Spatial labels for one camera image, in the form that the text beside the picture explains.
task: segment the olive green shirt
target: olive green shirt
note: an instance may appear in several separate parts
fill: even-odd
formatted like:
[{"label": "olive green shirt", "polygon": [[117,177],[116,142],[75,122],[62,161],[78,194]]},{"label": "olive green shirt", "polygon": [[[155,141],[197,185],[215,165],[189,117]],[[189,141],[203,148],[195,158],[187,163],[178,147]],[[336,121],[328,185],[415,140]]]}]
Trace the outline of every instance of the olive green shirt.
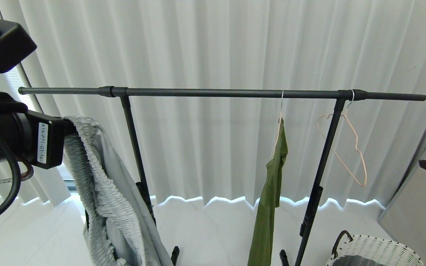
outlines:
[{"label": "olive green shirt", "polygon": [[262,189],[247,266],[270,266],[274,237],[275,208],[279,207],[282,166],[287,157],[284,120],[280,120],[274,155],[267,163],[267,179]]}]

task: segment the basket handle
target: basket handle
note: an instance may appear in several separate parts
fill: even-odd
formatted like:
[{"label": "basket handle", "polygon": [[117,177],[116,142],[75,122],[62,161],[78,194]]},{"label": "basket handle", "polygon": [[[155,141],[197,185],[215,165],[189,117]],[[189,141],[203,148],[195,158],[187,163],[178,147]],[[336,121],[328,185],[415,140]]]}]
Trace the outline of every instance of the basket handle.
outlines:
[{"label": "basket handle", "polygon": [[333,249],[331,250],[331,254],[333,254],[333,259],[336,259],[338,257],[338,251],[336,249],[338,248],[338,244],[339,244],[341,238],[345,234],[348,235],[348,238],[349,238],[350,242],[353,241],[353,237],[351,237],[351,234],[348,231],[346,231],[346,230],[341,231],[341,233],[339,234],[338,238],[336,239],[336,242],[335,242],[335,245],[333,246]]}]

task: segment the white marble floor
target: white marble floor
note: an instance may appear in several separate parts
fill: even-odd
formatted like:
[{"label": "white marble floor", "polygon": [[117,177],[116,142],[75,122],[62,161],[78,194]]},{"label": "white marble floor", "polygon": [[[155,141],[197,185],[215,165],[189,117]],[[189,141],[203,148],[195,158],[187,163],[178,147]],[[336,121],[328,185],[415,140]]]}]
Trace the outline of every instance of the white marble floor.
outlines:
[{"label": "white marble floor", "polygon": [[[306,200],[282,199],[276,209],[272,265],[281,265],[281,249],[287,251],[291,265],[294,263],[306,204]],[[91,265],[81,236],[83,208],[76,195],[55,208],[34,201],[14,206],[10,212],[0,222],[0,265],[7,265],[3,263],[6,259],[11,265],[24,266]],[[178,266],[247,264],[256,208],[244,199],[216,199],[204,207],[200,198],[185,201],[171,197],[155,205],[154,212],[167,250],[180,248]],[[341,208],[329,200],[318,211],[302,265],[326,265],[333,243],[343,229],[389,239],[377,224],[381,212],[377,202],[363,205],[348,201]]]}]

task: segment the black metal clothing rack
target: black metal clothing rack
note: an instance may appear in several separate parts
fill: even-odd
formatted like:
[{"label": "black metal clothing rack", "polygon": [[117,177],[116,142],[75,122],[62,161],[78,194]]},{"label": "black metal clothing rack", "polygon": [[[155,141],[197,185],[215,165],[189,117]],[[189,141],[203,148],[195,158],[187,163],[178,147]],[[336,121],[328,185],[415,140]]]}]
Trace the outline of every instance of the black metal clothing rack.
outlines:
[{"label": "black metal clothing rack", "polygon": [[[106,97],[120,97],[121,104],[125,113],[126,123],[131,137],[132,149],[135,154],[137,169],[141,181],[138,182],[138,189],[143,195],[143,199],[151,212],[152,219],[152,203],[149,197],[149,189],[147,187],[146,175],[142,164],[141,152],[136,136],[134,120],[132,119],[131,105],[129,96],[180,96],[180,97],[231,97],[231,98],[315,98],[315,99],[336,99],[333,116],[331,118],[330,127],[321,153],[320,162],[318,164],[317,174],[313,187],[311,189],[310,199],[305,211],[305,217],[300,227],[299,235],[302,237],[299,252],[295,260],[295,266],[299,266],[305,253],[308,239],[310,237],[311,227],[318,210],[323,187],[320,186],[321,177],[325,170],[328,155],[331,150],[333,138],[338,128],[338,122],[341,112],[345,106],[345,102],[360,101],[365,99],[381,99],[381,100],[404,100],[404,101],[425,101],[425,95],[419,94],[401,94],[401,93],[380,93],[367,92],[359,89],[349,91],[266,91],[266,90],[245,90],[245,89],[132,89],[118,86],[103,86],[100,88],[19,88],[20,94],[82,94],[82,95],[101,95]],[[175,265],[179,256],[179,247],[176,246],[172,252],[172,262]],[[283,266],[289,266],[287,254],[285,250],[280,251],[280,259]]]}]

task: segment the white curtain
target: white curtain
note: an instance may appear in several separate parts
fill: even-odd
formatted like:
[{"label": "white curtain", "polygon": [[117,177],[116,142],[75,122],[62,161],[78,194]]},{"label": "white curtain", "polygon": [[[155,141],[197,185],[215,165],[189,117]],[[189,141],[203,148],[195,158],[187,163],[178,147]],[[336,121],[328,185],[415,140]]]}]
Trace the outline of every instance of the white curtain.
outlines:
[{"label": "white curtain", "polygon": [[[426,94],[426,1],[0,0],[38,45],[23,62],[33,87],[364,89]],[[120,101],[38,95],[49,115],[100,121],[139,179]],[[253,203],[271,158],[279,99],[131,98],[149,190]],[[307,197],[324,144],[315,127],[334,101],[286,99],[282,196]],[[349,118],[369,173],[359,187],[330,155],[322,199],[386,205],[426,128],[426,101],[366,100]],[[324,130],[328,128],[323,122]],[[337,152],[363,179],[353,134]]]},{"label": "white curtain", "polygon": [[[15,100],[19,100],[6,74],[0,74],[0,91],[7,92]],[[19,164],[21,171],[26,170],[25,166]],[[0,180],[11,177],[11,170],[7,162],[0,163]],[[11,184],[0,185],[0,196],[6,197],[10,191]],[[29,202],[35,198],[40,198],[42,202],[50,201],[54,206],[70,197],[70,193],[56,168],[43,170],[34,167],[34,176],[22,182],[18,194],[22,202]]]}]

